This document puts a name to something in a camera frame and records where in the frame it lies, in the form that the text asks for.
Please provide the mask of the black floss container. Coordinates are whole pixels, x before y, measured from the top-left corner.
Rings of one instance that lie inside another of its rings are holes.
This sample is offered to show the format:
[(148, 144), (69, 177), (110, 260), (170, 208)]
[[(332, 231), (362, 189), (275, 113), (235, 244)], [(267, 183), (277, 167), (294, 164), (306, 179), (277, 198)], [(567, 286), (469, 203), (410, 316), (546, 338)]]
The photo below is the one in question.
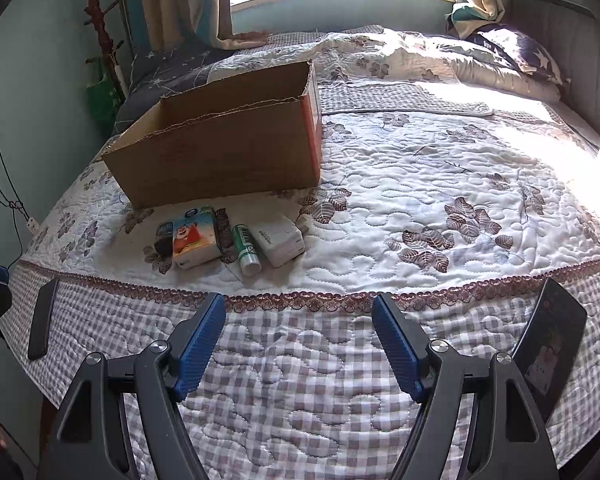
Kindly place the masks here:
[(172, 221), (162, 222), (156, 229), (155, 252), (159, 257), (166, 260), (171, 260), (173, 257), (173, 231), (174, 223)]

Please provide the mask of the cartoon bear tissue pack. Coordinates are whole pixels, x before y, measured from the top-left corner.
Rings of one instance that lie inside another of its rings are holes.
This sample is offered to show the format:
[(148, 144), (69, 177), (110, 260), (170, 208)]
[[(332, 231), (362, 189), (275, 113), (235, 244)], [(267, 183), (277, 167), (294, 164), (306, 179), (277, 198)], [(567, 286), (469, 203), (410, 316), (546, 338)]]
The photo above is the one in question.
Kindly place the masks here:
[(214, 209), (192, 208), (173, 221), (172, 260), (182, 270), (221, 257)]

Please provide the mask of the green white glue stick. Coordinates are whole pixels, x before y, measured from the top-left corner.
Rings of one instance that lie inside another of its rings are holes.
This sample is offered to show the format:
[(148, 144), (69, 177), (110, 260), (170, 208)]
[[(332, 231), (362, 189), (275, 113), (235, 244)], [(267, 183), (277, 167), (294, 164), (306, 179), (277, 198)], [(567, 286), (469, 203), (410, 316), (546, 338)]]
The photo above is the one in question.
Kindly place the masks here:
[(242, 275), (251, 278), (261, 272), (262, 264), (258, 256), (256, 243), (248, 226), (242, 223), (232, 227), (232, 237), (237, 252), (237, 260)]

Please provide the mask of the white power adapter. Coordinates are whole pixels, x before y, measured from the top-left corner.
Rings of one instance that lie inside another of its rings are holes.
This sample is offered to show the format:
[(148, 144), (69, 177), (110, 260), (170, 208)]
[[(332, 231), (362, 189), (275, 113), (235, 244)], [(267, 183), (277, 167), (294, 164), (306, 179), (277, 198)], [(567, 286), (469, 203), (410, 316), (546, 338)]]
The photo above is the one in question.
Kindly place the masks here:
[(283, 214), (251, 219), (247, 226), (273, 268), (280, 268), (306, 250), (302, 232)]

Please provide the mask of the black phone left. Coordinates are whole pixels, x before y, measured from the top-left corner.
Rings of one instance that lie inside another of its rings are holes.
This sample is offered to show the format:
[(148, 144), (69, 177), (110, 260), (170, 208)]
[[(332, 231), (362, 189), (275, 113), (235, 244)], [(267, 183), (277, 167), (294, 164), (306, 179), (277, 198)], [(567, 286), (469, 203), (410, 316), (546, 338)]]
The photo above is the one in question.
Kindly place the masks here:
[(50, 320), (52, 319), (58, 286), (59, 278), (52, 278), (38, 291), (28, 345), (28, 359), (30, 361), (41, 359), (46, 355), (48, 337), (50, 336)]

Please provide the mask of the black phone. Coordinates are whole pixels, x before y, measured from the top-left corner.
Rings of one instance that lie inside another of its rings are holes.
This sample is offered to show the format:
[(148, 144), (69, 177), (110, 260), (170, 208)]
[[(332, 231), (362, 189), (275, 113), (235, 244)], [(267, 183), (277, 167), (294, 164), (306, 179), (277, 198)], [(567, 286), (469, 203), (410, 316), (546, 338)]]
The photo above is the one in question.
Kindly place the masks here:
[(38, 291), (28, 345), (28, 359), (30, 361), (41, 359), (46, 355), (48, 337), (50, 336), (50, 320), (52, 319), (58, 286), (59, 278), (52, 278)]
[(565, 389), (587, 320), (580, 302), (547, 278), (513, 352), (543, 422), (550, 419)]

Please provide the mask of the black phone right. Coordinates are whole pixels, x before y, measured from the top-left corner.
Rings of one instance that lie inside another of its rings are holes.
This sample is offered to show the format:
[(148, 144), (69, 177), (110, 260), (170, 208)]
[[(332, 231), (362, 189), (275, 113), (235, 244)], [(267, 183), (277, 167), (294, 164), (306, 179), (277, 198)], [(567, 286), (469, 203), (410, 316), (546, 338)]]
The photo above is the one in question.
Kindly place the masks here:
[(587, 320), (580, 302), (547, 278), (513, 352), (543, 422), (550, 419), (565, 389)]

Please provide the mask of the green plastic bag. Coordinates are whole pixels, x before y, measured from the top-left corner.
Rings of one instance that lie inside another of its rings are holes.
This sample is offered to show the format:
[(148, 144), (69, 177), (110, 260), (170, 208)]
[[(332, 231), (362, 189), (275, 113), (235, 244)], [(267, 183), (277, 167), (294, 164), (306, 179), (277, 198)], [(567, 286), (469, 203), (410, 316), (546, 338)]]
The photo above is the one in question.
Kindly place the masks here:
[(86, 87), (87, 108), (99, 133), (103, 138), (109, 138), (114, 133), (124, 94), (117, 74), (106, 66), (102, 58), (88, 58), (85, 64), (92, 76), (92, 81)]

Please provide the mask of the quilted floral bedspread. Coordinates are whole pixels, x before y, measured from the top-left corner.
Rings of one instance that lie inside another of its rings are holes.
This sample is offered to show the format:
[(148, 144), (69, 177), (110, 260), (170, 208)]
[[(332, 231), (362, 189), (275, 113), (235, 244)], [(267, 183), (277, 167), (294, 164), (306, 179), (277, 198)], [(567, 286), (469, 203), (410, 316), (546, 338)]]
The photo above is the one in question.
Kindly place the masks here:
[[(306, 250), (244, 278), (225, 256), (181, 271), (155, 252), (181, 206), (136, 209), (95, 158), (12, 272), (10, 350), (53, 403), (87, 353), (124, 356), (168, 336), (205, 292), (227, 320), (181, 405), (213, 479), (381, 479), (410, 432), (370, 318), (392, 292), (457, 350), (514, 348), (544, 280), (588, 312), (547, 424), (565, 466), (600, 433), (600, 136), (561, 105), (466, 86), (468, 45), (366, 27), (283, 34), (212, 66), (219, 80), (312, 61), (323, 112), (318, 185), (215, 198), (225, 218), (283, 214)], [(59, 278), (46, 355), (28, 359), (38, 291)]]

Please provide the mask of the dark star blanket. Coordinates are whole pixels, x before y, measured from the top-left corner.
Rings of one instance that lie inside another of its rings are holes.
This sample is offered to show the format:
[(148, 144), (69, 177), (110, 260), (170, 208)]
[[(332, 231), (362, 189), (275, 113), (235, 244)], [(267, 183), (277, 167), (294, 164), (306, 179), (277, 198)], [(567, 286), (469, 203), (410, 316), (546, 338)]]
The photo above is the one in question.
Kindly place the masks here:
[(196, 44), (138, 54), (132, 63), (129, 95), (117, 112), (112, 135), (129, 128), (161, 98), (203, 86), (212, 66), (232, 55)]

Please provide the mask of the brown cardboard box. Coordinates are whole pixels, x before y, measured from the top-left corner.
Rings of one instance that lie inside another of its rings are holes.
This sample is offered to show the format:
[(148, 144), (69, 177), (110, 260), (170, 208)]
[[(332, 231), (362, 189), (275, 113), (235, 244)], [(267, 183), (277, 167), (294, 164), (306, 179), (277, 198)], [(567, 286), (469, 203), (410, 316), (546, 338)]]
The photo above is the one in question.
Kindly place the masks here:
[(322, 164), (314, 65), (273, 66), (162, 98), (102, 160), (137, 208), (313, 188)]

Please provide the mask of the wooden coat rack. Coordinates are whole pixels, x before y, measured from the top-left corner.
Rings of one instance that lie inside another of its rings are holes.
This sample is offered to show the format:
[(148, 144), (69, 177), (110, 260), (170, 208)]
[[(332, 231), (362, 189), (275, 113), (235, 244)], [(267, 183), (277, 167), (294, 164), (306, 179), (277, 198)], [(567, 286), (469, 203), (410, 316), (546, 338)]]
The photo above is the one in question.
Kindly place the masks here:
[(114, 0), (106, 9), (103, 9), (99, 0), (86, 0), (84, 12), (87, 15), (87, 19), (83, 25), (93, 27), (100, 47), (100, 53), (102, 54), (100, 56), (102, 65), (114, 81), (117, 92), (119, 92), (122, 98), (126, 99), (129, 96), (129, 88), (117, 58), (118, 51), (124, 45), (124, 41), (114, 42), (106, 27), (106, 15), (111, 10), (114, 10), (118, 4), (119, 0)]

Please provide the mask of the striped curtain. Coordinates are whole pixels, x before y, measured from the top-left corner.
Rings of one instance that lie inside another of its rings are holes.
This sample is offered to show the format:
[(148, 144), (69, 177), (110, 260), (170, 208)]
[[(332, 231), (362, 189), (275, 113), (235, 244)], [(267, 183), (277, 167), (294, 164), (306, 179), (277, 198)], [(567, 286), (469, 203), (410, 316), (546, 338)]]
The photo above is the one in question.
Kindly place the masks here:
[(120, 0), (132, 51), (164, 51), (198, 40), (224, 51), (261, 47), (266, 32), (234, 32), (230, 0)]

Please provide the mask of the dark star pillow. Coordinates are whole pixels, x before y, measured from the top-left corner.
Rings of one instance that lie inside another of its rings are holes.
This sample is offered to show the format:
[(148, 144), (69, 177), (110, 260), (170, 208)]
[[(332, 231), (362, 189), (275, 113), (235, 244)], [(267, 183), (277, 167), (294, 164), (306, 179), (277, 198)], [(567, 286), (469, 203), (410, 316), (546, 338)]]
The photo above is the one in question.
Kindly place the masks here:
[(504, 58), (521, 73), (533, 79), (562, 86), (562, 71), (542, 44), (520, 30), (500, 24), (484, 25), (467, 40)]

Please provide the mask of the grey padded headboard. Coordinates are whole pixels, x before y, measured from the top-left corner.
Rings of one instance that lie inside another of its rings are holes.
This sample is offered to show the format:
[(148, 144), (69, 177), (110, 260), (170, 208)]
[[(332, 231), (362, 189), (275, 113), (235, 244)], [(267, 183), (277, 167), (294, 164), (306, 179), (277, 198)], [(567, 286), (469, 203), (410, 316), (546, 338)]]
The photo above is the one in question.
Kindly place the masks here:
[(557, 62), (564, 100), (600, 135), (600, 24), (564, 0), (510, 0), (507, 21), (538, 40)]

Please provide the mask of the white wall socket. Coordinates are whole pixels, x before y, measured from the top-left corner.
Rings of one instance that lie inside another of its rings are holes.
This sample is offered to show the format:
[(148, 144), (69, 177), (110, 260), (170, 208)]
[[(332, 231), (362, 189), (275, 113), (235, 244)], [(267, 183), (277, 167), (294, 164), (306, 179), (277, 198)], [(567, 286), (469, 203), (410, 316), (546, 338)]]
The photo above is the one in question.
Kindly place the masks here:
[(29, 232), (34, 235), (38, 232), (38, 230), (40, 229), (40, 224), (35, 220), (35, 218), (30, 217), (27, 220), (27, 229), (29, 230)]

